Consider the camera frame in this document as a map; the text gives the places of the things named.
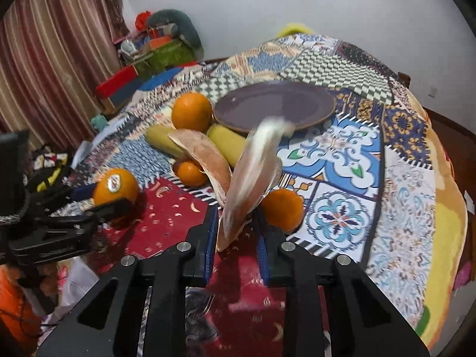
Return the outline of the orange with sticker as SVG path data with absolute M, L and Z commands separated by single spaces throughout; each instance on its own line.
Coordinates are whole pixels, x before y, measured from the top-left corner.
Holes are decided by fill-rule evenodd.
M 126 198 L 134 204 L 139 192 L 138 182 L 132 173 L 123 168 L 113 168 L 96 184 L 93 201 L 100 206 Z

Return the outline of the small tangerine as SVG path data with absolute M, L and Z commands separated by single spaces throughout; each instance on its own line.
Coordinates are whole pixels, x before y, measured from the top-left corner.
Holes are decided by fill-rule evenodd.
M 173 171 L 178 179 L 187 187 L 197 188 L 208 182 L 203 169 L 192 159 L 178 161 L 173 166 Z

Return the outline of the yellow-green sugarcane piece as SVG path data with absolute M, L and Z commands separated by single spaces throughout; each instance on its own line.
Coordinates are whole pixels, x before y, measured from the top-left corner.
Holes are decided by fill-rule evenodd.
M 169 137 L 169 134 L 173 131 L 172 127 L 156 124 L 147 129 L 145 140 L 153 148 L 175 159 L 185 159 L 186 153 Z
M 245 137 L 220 124 L 212 125 L 206 136 L 217 146 L 228 164 L 234 168 L 245 149 Z

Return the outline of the long pomelo segment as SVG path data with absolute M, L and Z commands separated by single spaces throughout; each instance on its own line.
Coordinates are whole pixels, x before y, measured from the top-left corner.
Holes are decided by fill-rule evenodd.
M 231 169 L 217 146 L 200 131 L 175 130 L 170 132 L 169 138 L 203 168 L 216 200 L 224 207 L 231 183 Z

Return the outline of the pomelo segment with yellow rind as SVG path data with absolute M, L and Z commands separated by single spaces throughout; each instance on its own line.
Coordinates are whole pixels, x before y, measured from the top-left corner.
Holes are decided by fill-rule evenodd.
M 295 125 L 281 117 L 269 117 L 248 134 L 245 149 L 231 176 L 220 218 L 216 249 L 221 252 L 237 238 L 246 217 L 273 187 L 281 168 L 277 148 L 283 136 L 292 136 Z

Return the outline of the yellow orange blanket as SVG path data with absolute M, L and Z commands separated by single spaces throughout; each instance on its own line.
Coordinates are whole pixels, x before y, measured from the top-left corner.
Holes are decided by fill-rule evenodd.
M 427 348 L 432 348 L 448 317 L 452 288 L 466 242 L 468 213 L 454 179 L 452 161 L 433 129 L 427 131 L 426 142 L 436 182 L 436 233 L 424 300 L 430 318 L 421 338 Z

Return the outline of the red blue box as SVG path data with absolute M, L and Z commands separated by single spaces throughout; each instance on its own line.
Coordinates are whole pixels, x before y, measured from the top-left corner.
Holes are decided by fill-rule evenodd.
M 106 111 L 121 107 L 142 86 L 142 80 L 133 65 L 121 68 L 95 89 L 95 96 Z

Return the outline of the large orange near plate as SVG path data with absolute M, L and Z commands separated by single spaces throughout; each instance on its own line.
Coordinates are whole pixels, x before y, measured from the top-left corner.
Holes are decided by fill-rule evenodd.
M 212 124 L 212 105 L 201 93 L 184 93 L 172 108 L 172 124 L 176 129 L 206 132 Z

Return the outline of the striped brown curtain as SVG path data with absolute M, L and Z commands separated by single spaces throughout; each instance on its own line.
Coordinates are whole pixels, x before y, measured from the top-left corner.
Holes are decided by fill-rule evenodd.
M 123 0 L 15 0 L 1 18 L 1 131 L 28 130 L 33 149 L 93 138 L 95 89 L 127 33 Z

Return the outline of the dark purple plate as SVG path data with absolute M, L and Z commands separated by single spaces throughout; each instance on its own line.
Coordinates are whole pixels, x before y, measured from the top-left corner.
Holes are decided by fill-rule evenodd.
M 244 134 L 265 118 L 284 118 L 300 131 L 324 123 L 336 99 L 323 87 L 302 82 L 260 82 L 226 93 L 214 105 L 214 119 Z

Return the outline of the pile of clothes and boxes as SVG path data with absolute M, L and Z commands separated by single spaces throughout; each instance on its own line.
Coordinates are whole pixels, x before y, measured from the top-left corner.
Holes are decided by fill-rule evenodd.
M 142 80 L 203 58 L 198 31 L 180 10 L 146 10 L 135 20 L 135 30 L 115 40 L 123 65 L 135 69 Z

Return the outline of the colourful patchwork bedspread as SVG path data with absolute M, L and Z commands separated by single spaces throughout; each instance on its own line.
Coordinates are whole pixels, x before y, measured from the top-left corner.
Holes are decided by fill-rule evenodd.
M 281 168 L 261 202 L 279 189 L 301 196 L 303 220 L 291 234 L 282 231 L 286 240 L 313 256 L 349 256 L 416 332 L 433 254 L 434 205 L 424 206 L 414 188 L 418 175 L 407 172 L 385 145 L 380 118 L 393 102 L 387 85 L 391 76 L 397 79 L 351 44 L 290 35 L 212 70 L 183 70 L 127 105 L 125 125 L 94 149 L 72 178 L 76 186 L 97 184 L 109 170 L 123 168 L 140 188 L 129 215 L 94 236 L 85 256 L 87 270 L 97 274 L 98 282 L 124 256 L 158 256 L 185 240 L 209 206 L 217 207 L 220 225 L 223 207 L 210 180 L 191 188 L 173 171 L 176 162 L 192 158 L 175 159 L 145 140 L 147 129 L 156 124 L 180 130 L 171 115 L 181 95 L 207 97 L 212 126 L 219 124 L 214 105 L 226 93 L 260 82 L 302 82 L 325 88 L 336 99 L 335 113 L 320 125 L 281 138 Z M 184 356 L 284 356 L 286 289 L 265 285 L 256 258 L 254 214 L 262 212 L 261 202 L 228 248 L 219 252 L 215 245 L 207 285 L 186 288 Z

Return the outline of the yellow pillow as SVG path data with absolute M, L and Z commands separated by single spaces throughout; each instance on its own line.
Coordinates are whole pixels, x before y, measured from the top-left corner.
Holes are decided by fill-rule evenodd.
M 283 27 L 279 33 L 276 35 L 277 38 L 289 36 L 289 35 L 297 35 L 297 34 L 306 34 L 306 35 L 313 35 L 315 32 L 307 27 L 304 24 L 298 23 L 291 23 L 287 24 Z

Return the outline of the wooden bed frame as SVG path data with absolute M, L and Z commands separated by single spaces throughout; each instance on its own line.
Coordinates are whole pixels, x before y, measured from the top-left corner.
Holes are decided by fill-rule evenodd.
M 385 145 L 404 162 L 403 168 L 411 175 L 418 175 L 414 188 L 425 199 L 424 206 L 434 205 L 432 226 L 436 229 L 436 182 L 427 131 L 433 129 L 452 161 L 454 179 L 463 196 L 469 183 L 469 175 L 475 170 L 475 136 L 463 126 L 437 112 L 425 109 L 409 89 L 398 79 L 388 78 L 393 102 L 385 105 L 380 118 Z

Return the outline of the white wall socket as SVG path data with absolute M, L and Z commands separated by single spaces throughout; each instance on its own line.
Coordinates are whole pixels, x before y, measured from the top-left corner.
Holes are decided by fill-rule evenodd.
M 436 97 L 436 93 L 437 93 L 437 88 L 435 87 L 431 87 L 429 92 L 428 92 L 428 95 L 431 97 L 431 98 L 435 98 Z

